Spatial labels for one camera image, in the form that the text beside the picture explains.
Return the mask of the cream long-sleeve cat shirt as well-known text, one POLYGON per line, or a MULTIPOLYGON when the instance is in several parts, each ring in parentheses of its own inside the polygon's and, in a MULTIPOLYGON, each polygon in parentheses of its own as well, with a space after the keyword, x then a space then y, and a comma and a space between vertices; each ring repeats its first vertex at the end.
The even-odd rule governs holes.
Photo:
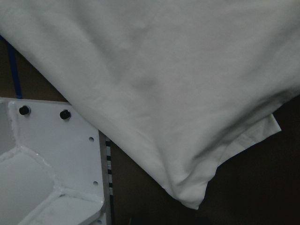
POLYGON ((297 0, 3 0, 0 33, 191 209, 300 93, 297 0))

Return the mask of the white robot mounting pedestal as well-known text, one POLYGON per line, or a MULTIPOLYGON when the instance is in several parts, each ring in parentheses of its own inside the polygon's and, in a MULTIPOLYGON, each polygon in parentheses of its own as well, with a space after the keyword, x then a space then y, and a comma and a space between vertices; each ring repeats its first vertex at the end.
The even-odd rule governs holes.
POLYGON ((110 225, 105 136, 69 103, 0 100, 0 222, 110 225))

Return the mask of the blue tape grid lines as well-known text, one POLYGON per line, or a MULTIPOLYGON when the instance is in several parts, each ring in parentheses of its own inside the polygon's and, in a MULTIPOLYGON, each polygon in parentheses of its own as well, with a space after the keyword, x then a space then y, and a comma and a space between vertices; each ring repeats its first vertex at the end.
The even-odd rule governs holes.
POLYGON ((12 79, 13 79, 13 85, 14 85, 14 89, 15 89, 15 96, 18 99, 22 99, 23 94, 22 94, 20 79, 19 79, 19 75, 18 75, 18 68, 17 68, 17 63, 16 63, 16 57, 15 57, 15 49, 9 42, 6 42, 6 46, 7 46, 8 60, 9 60, 10 69, 11 69, 11 75, 12 75, 12 79))

